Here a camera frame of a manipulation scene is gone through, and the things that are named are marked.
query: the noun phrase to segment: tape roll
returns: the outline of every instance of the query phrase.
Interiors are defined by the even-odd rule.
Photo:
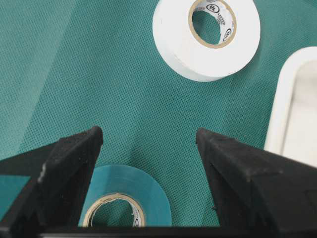
[[[94,170],[79,225],[92,226],[96,211],[115,200],[130,203],[134,227],[171,226],[171,211],[161,186],[147,173],[125,165]]]
[[[194,11],[205,11],[220,24],[217,45],[195,31]],[[165,62],[188,79],[209,82],[241,70],[260,42],[260,18],[253,0],[160,0],[153,36]]]

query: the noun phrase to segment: non-woven fabric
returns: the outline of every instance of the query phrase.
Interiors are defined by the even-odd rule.
[[[263,147],[282,65],[317,45],[317,1],[255,0],[256,55],[211,83],[183,78],[163,61],[152,35],[157,2],[0,0],[0,159],[99,125],[97,166],[151,175],[174,226],[218,226],[196,130]]]

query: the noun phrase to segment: white plastic container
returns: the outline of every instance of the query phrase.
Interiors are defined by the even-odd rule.
[[[317,47],[285,62],[264,149],[317,167]]]

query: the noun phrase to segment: tape core label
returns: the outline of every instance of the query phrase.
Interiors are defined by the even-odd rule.
[[[193,13],[204,11],[213,16],[220,26],[220,40],[217,45],[205,42],[195,31],[193,26]],[[223,0],[197,0],[189,13],[189,25],[194,37],[209,48],[222,48],[228,45],[235,36],[237,23],[235,15],[230,6]]]
[[[123,200],[127,201],[131,208],[132,208],[132,215],[133,215],[133,226],[132,227],[144,227],[145,226],[145,216],[143,210],[141,209],[140,205],[131,197],[126,196],[124,194],[110,194],[98,199],[87,211],[83,226],[84,227],[92,227],[93,226],[93,219],[97,212],[97,210],[102,206],[110,202],[114,202],[115,200]]]

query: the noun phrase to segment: white electrical tape roll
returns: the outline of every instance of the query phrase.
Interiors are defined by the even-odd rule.
[[[193,26],[194,11],[205,11],[220,24],[217,45],[205,42]],[[160,0],[153,36],[165,62],[177,73],[200,82],[241,70],[260,42],[260,18],[252,0]]]

